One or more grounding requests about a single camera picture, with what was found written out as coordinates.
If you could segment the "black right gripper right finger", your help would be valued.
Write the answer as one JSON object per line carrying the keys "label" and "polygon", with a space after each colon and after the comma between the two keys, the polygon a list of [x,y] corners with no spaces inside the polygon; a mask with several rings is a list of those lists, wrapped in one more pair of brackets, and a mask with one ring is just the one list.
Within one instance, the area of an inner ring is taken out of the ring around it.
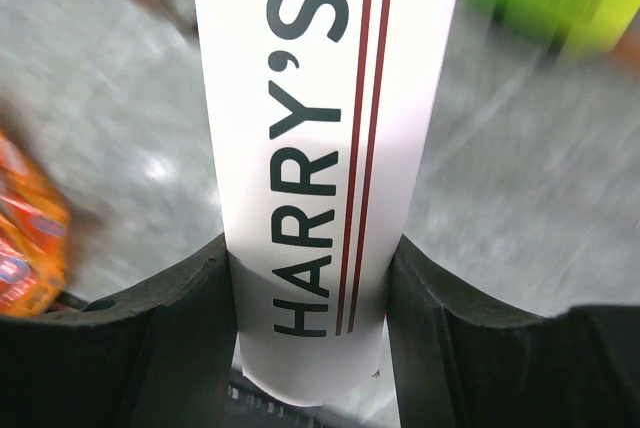
{"label": "black right gripper right finger", "polygon": [[635,427],[639,310],[544,318],[502,302],[402,238],[387,305],[405,427]]}

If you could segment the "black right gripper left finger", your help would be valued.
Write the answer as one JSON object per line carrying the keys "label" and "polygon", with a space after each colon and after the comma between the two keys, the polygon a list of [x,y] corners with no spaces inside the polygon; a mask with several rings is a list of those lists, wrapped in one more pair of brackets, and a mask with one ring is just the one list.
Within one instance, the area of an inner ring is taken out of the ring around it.
{"label": "black right gripper left finger", "polygon": [[5,427],[217,427],[236,315],[225,240],[81,311],[1,320]]}

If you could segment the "orange razor blister pack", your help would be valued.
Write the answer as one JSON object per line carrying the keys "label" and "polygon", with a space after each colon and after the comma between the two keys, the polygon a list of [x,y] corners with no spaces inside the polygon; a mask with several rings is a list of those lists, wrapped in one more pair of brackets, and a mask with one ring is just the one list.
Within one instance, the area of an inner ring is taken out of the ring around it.
{"label": "orange razor blister pack", "polygon": [[48,176],[1,135],[1,313],[47,310],[66,284],[71,215]]}

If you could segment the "white Harry's box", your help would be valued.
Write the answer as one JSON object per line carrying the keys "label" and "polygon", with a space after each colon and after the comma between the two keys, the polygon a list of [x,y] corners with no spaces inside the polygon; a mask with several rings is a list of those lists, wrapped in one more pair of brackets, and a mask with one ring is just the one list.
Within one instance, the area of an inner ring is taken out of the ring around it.
{"label": "white Harry's box", "polygon": [[456,0],[195,0],[242,370],[315,406],[379,366]]}

